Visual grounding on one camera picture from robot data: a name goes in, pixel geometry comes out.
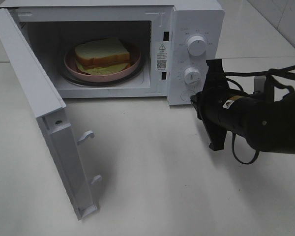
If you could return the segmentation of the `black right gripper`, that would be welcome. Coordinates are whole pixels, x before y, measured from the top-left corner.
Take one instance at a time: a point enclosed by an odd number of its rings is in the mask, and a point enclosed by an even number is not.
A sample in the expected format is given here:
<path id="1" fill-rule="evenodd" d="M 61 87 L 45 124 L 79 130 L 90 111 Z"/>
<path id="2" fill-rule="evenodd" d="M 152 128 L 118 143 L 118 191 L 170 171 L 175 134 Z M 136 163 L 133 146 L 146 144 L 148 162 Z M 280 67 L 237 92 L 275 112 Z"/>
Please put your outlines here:
<path id="1" fill-rule="evenodd" d="M 223 150 L 227 131 L 244 133 L 245 120 L 257 99 L 230 89 L 221 59 L 210 59 L 206 64 L 204 91 L 191 96 L 190 100 L 205 126 L 210 139 L 209 148 Z"/>

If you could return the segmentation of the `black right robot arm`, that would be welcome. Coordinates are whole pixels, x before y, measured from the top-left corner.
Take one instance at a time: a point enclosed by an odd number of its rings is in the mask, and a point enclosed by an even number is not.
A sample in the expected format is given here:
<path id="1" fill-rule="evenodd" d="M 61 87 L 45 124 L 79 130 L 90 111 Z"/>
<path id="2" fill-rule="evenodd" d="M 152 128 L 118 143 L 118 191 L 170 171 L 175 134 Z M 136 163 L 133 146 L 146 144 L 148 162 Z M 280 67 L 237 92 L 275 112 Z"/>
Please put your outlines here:
<path id="1" fill-rule="evenodd" d="M 235 89 L 209 88 L 191 96 L 210 139 L 223 150 L 231 131 L 256 151 L 295 154 L 295 92 L 267 102 Z"/>

